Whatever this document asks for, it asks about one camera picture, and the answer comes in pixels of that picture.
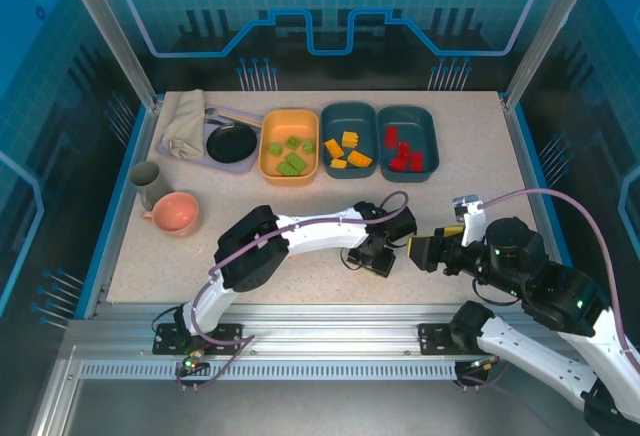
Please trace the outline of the orange rectangular container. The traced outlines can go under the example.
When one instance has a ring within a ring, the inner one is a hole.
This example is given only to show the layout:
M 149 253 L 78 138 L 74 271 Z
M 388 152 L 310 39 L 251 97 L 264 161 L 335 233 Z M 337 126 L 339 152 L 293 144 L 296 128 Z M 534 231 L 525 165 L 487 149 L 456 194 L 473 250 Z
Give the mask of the orange rectangular container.
M 297 149 L 286 146 L 290 136 L 301 140 Z M 314 152 L 304 154 L 302 141 L 311 139 L 314 143 Z M 269 153 L 269 144 L 278 143 L 282 146 L 282 154 L 273 156 Z M 307 167 L 299 172 L 296 177 L 283 177 L 277 171 L 277 165 L 286 161 L 289 153 L 296 153 L 305 161 Z M 310 184 L 319 167 L 319 119 L 318 116 L 307 109 L 279 109 L 268 113 L 264 120 L 259 143 L 258 167 L 265 180 L 274 186 L 305 186 Z

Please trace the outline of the teal rectangular container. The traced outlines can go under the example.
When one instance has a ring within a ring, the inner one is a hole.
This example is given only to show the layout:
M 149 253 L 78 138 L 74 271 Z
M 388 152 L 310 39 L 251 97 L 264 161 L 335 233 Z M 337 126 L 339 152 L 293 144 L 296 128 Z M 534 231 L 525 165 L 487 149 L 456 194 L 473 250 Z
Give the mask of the teal rectangular container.
M 380 169 L 382 176 L 394 183 L 421 183 L 427 181 L 440 165 L 436 131 L 432 115 L 424 108 L 412 105 L 392 105 L 381 109 L 377 115 L 378 135 L 380 140 Z M 419 151 L 424 156 L 424 171 L 413 173 L 392 172 L 388 165 L 397 156 L 395 149 L 384 147 L 384 134 L 388 126 L 399 130 L 399 143 L 407 142 L 410 153 Z
M 380 159 L 379 139 L 377 136 L 376 111 L 369 104 L 363 102 L 339 102 L 326 106 L 320 117 L 320 149 L 321 161 L 327 173 L 334 179 L 359 179 L 371 176 Z M 344 131 L 354 131 L 359 134 L 356 148 L 342 145 Z M 357 168 L 348 163 L 347 169 L 330 167 L 331 155 L 325 148 L 324 142 L 335 139 L 344 151 L 341 159 L 347 160 L 348 155 L 357 150 L 370 157 L 373 162 L 368 168 Z

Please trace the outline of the small board with green light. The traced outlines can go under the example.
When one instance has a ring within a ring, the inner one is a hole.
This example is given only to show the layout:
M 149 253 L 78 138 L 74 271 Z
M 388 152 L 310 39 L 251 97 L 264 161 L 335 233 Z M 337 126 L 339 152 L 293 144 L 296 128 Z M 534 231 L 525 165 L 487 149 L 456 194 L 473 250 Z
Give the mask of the small board with green light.
M 190 352 L 182 361 L 180 375 L 182 377 L 187 377 L 203 371 L 206 367 L 206 364 L 201 362 L 204 355 L 205 351 L 202 349 Z
M 489 372 L 500 361 L 500 358 L 495 355 L 487 355 L 484 358 L 472 361 L 466 368 L 467 373 L 476 372 Z

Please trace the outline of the slotted aluminium strip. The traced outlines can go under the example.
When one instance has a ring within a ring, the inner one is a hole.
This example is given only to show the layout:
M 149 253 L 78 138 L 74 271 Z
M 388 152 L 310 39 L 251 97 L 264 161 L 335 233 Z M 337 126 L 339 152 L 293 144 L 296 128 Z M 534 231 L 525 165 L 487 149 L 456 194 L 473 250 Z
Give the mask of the slotted aluminium strip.
M 96 360 L 82 363 L 84 380 L 174 380 L 177 361 Z M 235 361 L 223 381 L 453 381 L 452 361 Z

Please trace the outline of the lavender tray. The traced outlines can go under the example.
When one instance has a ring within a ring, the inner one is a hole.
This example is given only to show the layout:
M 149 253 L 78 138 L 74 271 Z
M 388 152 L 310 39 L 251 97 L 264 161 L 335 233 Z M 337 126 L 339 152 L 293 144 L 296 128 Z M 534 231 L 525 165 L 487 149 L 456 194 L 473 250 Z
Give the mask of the lavender tray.
M 247 112 L 243 112 L 243 111 L 239 111 L 239 110 L 233 110 L 227 107 L 222 107 L 222 106 L 213 106 L 213 105 L 207 105 L 205 108 L 205 124 L 204 124 L 204 156 L 200 159 L 194 159 L 194 160 L 188 160 L 188 159 L 181 159 L 181 161 L 183 162 L 189 162 L 189 163 L 193 163 L 199 166 L 204 166 L 204 167 L 209 167 L 209 168 L 215 168 L 215 169 L 219 169 L 222 171 L 226 171 L 229 173 L 233 173 L 233 174 L 244 174 L 246 172 L 248 172 L 254 165 L 255 161 L 257 160 L 258 157 L 258 152 L 259 152 L 259 140 L 260 140 L 260 133 L 261 133 L 261 129 L 262 128 L 255 128 L 250 126 L 254 132 L 257 135 L 257 146 L 256 149 L 254 150 L 254 152 L 246 159 L 240 161 L 240 162 L 236 162 L 236 163 L 231 163 L 231 164 L 223 164 L 223 163 L 219 163 L 215 160 L 213 160 L 207 153 L 206 151 L 206 141 L 208 136 L 218 127 L 225 125 L 225 124 L 229 124 L 229 123 L 241 123 L 244 125 L 247 125 L 243 122 L 238 122 L 238 121 L 234 121 L 234 120 L 230 120 L 224 117 L 219 116 L 216 111 L 217 110 L 222 110 L 224 112 L 229 112 L 229 113 L 235 113 L 235 114 L 248 114 L 251 115 L 253 117 L 256 118 L 262 118 L 263 116 L 258 116 L 252 113 L 247 113 Z

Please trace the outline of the black round plate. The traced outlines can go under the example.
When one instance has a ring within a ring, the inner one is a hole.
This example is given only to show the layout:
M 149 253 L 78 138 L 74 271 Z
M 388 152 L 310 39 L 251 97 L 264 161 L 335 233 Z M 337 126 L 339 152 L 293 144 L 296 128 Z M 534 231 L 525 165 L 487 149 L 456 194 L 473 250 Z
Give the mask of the black round plate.
M 207 138 L 208 155 L 223 164 L 240 162 L 256 149 L 257 135 L 254 130 L 241 123 L 229 123 L 216 128 Z

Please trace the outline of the pink mug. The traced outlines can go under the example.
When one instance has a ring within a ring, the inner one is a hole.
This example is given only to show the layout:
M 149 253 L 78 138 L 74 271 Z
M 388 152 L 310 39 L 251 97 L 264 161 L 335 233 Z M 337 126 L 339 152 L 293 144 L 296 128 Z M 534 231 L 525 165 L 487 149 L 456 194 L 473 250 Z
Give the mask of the pink mug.
M 167 236 L 183 238 L 197 232 L 201 226 L 198 200 L 186 192 L 172 192 L 163 196 L 142 219 L 153 224 Z

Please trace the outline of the beige folded cloth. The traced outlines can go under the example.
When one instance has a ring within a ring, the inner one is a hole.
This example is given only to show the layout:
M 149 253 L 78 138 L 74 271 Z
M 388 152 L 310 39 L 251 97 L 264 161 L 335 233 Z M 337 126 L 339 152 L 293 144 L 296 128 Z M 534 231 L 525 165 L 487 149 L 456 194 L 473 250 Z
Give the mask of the beige folded cloth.
M 205 96 L 201 89 L 184 92 L 164 131 L 163 147 L 180 159 L 204 156 Z

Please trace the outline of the grey cup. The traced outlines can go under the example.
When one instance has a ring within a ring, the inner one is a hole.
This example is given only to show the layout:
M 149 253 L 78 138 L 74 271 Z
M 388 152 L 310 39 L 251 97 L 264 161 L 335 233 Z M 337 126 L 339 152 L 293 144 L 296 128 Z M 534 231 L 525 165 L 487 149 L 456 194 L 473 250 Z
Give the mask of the grey cup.
M 159 165 L 152 161 L 136 164 L 129 173 L 129 181 L 138 192 L 142 206 L 148 211 L 174 191 Z

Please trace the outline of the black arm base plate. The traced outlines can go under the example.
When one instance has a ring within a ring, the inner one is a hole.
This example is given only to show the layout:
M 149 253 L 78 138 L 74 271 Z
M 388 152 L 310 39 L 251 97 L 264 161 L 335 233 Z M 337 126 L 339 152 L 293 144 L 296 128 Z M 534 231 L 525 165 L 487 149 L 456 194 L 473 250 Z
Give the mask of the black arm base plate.
M 231 341 L 232 345 L 213 344 L 197 335 L 182 335 L 174 323 L 159 324 L 155 329 L 152 353 L 154 355 L 186 357 L 196 350 L 203 349 L 206 356 L 230 356 L 239 348 L 242 326 L 240 324 L 220 324 L 209 334 L 209 337 L 219 341 Z
M 487 352 L 480 348 L 476 336 L 479 329 L 465 329 L 452 324 L 423 323 L 417 327 L 420 354 L 453 359 L 472 357 L 500 357 L 499 353 Z

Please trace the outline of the aluminium mounting rail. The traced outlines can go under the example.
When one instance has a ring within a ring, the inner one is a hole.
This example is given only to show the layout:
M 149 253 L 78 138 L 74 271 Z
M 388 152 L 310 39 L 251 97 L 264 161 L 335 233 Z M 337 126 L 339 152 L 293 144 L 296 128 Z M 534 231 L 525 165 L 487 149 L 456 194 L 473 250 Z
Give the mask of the aluminium mounting rail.
M 73 320 L 63 338 L 62 359 L 150 361 L 151 321 L 163 304 L 111 304 L 93 318 Z M 417 360 L 417 327 L 448 323 L 458 304 L 269 305 L 235 304 L 222 316 L 253 341 L 242 361 Z

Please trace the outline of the aluminium table side rail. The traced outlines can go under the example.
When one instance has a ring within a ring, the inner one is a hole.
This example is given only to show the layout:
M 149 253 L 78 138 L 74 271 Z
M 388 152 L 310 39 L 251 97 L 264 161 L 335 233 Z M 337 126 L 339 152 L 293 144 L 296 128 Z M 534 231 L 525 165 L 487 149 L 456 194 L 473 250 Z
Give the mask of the aluminium table side rail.
M 522 175 L 524 186 L 531 188 L 547 188 L 547 181 L 535 148 L 531 131 L 519 103 L 514 108 L 507 104 L 506 94 L 498 93 L 504 112 L 509 135 L 514 147 L 516 159 Z M 553 198 L 547 194 L 527 196 L 537 231 L 545 241 L 549 257 L 558 263 L 572 266 L 573 262 L 561 229 Z
M 140 107 L 75 309 L 75 319 L 93 317 L 103 286 L 113 276 L 136 198 L 136 190 L 129 182 L 129 172 L 147 157 L 159 114 L 160 109 Z

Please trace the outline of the aluminium frame post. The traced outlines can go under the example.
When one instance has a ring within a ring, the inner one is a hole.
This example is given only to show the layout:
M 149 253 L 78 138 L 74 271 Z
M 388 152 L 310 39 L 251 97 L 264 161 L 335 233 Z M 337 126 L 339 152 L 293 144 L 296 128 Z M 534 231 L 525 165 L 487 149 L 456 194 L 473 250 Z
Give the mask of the aluminium frame post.
M 525 52 L 503 97 L 504 109 L 513 112 L 533 80 L 553 42 L 578 0 L 553 0 L 531 45 Z
M 81 1 L 140 102 L 147 110 L 155 110 L 156 92 L 107 0 Z

